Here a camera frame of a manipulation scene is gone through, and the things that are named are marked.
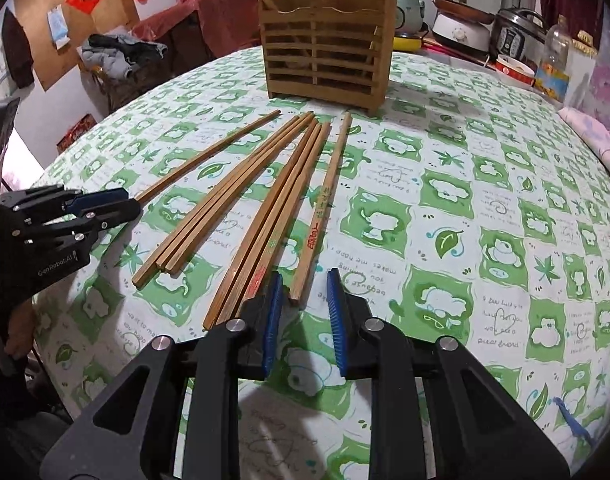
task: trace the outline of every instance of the frying pan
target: frying pan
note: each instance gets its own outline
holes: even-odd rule
[[[434,2],[434,5],[440,12],[453,14],[457,18],[469,20],[470,22],[483,23],[483,25],[491,25],[494,23],[495,15],[475,9],[474,7],[452,2],[451,0],[432,0],[432,2]]]

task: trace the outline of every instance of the pink cloth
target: pink cloth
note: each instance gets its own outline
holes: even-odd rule
[[[610,131],[600,121],[574,108],[563,108],[558,114],[610,172]]]
[[[203,39],[216,57],[247,48],[259,36],[257,0],[188,0],[137,23],[132,34],[156,41],[194,11]]]

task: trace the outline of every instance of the round table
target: round table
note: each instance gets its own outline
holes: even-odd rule
[[[466,344],[576,468],[589,447],[552,398],[600,436],[610,416],[609,175],[550,105],[492,73],[394,54],[390,80],[378,117],[352,111],[306,309],[284,309],[269,380],[240,383],[242,476],[367,478],[370,387],[345,381],[335,364],[325,301],[333,267],[346,290],[405,334]],[[290,284],[344,108],[268,100],[262,52],[243,50],[117,111],[37,183],[123,186],[134,196],[275,108],[277,120],[155,197],[139,222],[100,239],[90,265],[39,295],[36,340],[73,416],[154,336],[201,336],[220,279],[294,144],[180,275],[135,290],[132,274],[237,162],[311,109],[333,129],[284,240],[278,267]],[[423,427],[427,434],[426,416]]]

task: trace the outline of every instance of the yellow object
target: yellow object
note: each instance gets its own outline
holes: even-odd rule
[[[423,40],[421,38],[399,38],[394,36],[394,50],[399,52],[417,52],[421,50]]]

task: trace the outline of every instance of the metal screw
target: metal screw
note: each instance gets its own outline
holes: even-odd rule
[[[164,350],[168,348],[172,344],[172,339],[167,337],[166,335],[157,335],[154,339],[152,339],[152,348],[155,350]]]
[[[452,352],[456,348],[458,348],[458,341],[456,341],[456,339],[454,339],[453,337],[449,336],[441,337],[441,340],[438,341],[438,346],[441,347],[443,350]]]
[[[241,330],[245,330],[246,323],[244,320],[235,317],[234,319],[230,319],[225,325],[225,327],[230,332],[240,332]]]
[[[370,332],[380,332],[383,330],[384,326],[383,320],[378,319],[377,317],[370,317],[370,319],[365,321],[365,329]]]

